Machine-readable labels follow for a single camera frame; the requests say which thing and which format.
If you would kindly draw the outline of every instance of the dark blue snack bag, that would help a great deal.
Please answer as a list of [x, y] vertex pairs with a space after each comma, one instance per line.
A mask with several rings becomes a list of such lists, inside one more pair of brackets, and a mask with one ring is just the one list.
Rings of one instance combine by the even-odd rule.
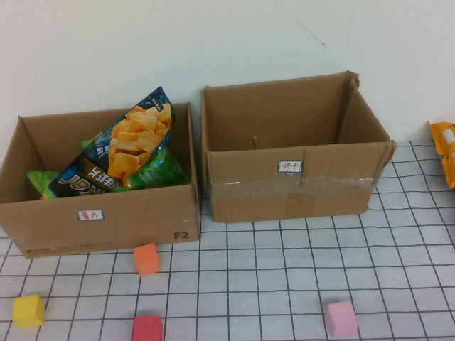
[[174, 120], [173, 107], [159, 87], [98, 134], [49, 189], [56, 197], [111, 192], [153, 159]]

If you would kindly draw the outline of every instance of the clear tape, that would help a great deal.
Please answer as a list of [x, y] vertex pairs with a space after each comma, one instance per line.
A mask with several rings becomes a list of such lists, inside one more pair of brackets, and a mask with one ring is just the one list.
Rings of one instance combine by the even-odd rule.
[[315, 178], [277, 177], [264, 180], [211, 181], [211, 195], [215, 197], [248, 197], [275, 194], [341, 194], [354, 190], [372, 190], [379, 176], [319, 176]]

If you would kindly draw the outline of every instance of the cardboard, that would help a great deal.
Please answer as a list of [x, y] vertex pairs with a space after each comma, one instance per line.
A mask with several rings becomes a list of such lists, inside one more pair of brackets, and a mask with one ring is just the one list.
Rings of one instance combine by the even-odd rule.
[[213, 219], [248, 222], [365, 212], [396, 143], [358, 75], [202, 93], [203, 182]]
[[[197, 240], [200, 205], [191, 110], [189, 104], [177, 104], [174, 109], [169, 148], [191, 174], [190, 183], [54, 200], [38, 200], [26, 171], [62, 171], [81, 152], [81, 140], [91, 139], [127, 109], [19, 117], [0, 171], [0, 225], [23, 255]], [[95, 220], [80, 220], [86, 214]]]

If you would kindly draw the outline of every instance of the snack bag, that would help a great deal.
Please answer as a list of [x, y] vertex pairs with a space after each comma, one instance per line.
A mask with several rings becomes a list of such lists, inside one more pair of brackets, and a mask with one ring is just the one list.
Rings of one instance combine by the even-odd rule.
[[455, 188], [455, 127], [452, 123], [430, 124], [436, 152], [443, 157], [442, 165], [449, 187]]
[[[82, 147], [88, 146], [93, 141], [81, 141]], [[156, 155], [143, 165], [140, 170], [129, 178], [124, 179], [121, 184], [113, 188], [112, 192], [125, 192], [128, 190], [138, 190], [142, 188], [178, 185], [190, 180], [180, 163], [173, 157], [171, 151], [166, 147], [168, 136], [163, 140], [163, 146], [158, 147]]]
[[49, 170], [29, 170], [27, 178], [35, 186], [36, 190], [41, 194], [42, 200], [55, 199], [56, 196], [48, 188], [50, 182], [58, 177], [58, 172]]
[[55, 179], [56, 197], [108, 193], [147, 164], [175, 120], [161, 87], [95, 137]]

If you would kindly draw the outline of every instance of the empty cardboard box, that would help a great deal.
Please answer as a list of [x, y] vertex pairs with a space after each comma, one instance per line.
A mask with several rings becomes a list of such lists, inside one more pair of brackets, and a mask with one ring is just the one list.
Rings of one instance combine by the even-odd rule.
[[189, 183], [54, 200], [39, 200], [26, 171], [62, 171], [81, 152], [81, 140], [105, 130], [127, 109], [20, 117], [0, 172], [0, 225], [23, 255], [197, 240], [200, 205], [190, 105], [174, 109], [169, 148], [191, 174]]
[[396, 143], [352, 72], [205, 87], [203, 180], [213, 219], [365, 212]]

